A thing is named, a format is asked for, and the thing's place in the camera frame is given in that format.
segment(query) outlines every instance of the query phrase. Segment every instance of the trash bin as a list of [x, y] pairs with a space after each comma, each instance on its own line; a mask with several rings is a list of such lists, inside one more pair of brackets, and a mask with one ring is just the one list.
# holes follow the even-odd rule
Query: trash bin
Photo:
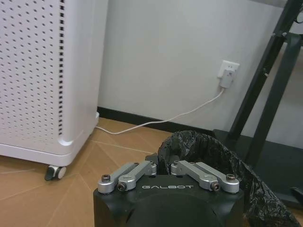
[[245, 194], [243, 217], [250, 226], [300, 226], [293, 214], [255, 172], [215, 138], [195, 131], [172, 134], [159, 148], [158, 174], [170, 174], [170, 164], [176, 156], [188, 162], [203, 161], [224, 174], [236, 175]]

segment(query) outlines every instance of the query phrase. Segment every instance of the screw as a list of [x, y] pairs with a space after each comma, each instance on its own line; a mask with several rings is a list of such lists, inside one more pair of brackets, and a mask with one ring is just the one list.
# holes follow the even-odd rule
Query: screw
[[226, 175], [226, 180], [227, 181], [234, 181], [236, 179], [234, 174], [227, 174]]
[[220, 185], [218, 182], [212, 182], [210, 185], [210, 189], [213, 190], [214, 192], [217, 192], [220, 190]]
[[120, 192], [124, 192], [124, 191], [126, 190], [126, 184], [123, 183], [123, 182], [119, 183], [119, 184], [117, 185], [117, 189], [118, 189], [118, 191], [120, 191]]
[[110, 175], [104, 174], [101, 178], [102, 182], [110, 182]]

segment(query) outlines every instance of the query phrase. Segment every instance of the wall outlet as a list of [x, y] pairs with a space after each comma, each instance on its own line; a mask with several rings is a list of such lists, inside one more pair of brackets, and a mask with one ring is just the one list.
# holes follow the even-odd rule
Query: wall outlet
[[235, 62], [231, 62], [231, 61], [223, 61], [221, 68], [219, 70], [218, 73], [218, 78], [222, 78], [223, 74], [224, 74], [224, 70], [232, 70], [234, 71], [234, 76], [235, 77], [237, 75], [237, 70], [239, 68], [240, 64], [235, 63]]

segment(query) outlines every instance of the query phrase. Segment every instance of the white air purifier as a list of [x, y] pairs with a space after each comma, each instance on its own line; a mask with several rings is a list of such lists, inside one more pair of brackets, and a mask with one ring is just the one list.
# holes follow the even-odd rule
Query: white air purifier
[[0, 0], [0, 155], [61, 178], [98, 121], [107, 0]]

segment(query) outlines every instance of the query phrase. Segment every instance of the black baseboard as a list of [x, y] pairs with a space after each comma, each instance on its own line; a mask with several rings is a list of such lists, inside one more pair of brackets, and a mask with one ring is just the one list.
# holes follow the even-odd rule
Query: black baseboard
[[[116, 120], [120, 122], [126, 122], [130, 124], [143, 124], [146, 122], [153, 122], [153, 121], [161, 121], [159, 119], [154, 119], [150, 117], [144, 117], [140, 115], [136, 115], [133, 113], [126, 113], [118, 110], [111, 110], [103, 107], [99, 107], [97, 109], [98, 113], [100, 114], [100, 117], [104, 117], [107, 119], [111, 120]], [[200, 129], [197, 127], [192, 127], [184, 124], [178, 124], [174, 122], [166, 122], [166, 123], [161, 123], [161, 124], [150, 124], [146, 125], [145, 127], [147, 128], [152, 128], [152, 129], [159, 129], [163, 131], [169, 131], [169, 132], [176, 132], [176, 131], [184, 131], [184, 130], [193, 130], [199, 133], [203, 133], [206, 135], [214, 136], [213, 131], [206, 130], [206, 129]]]

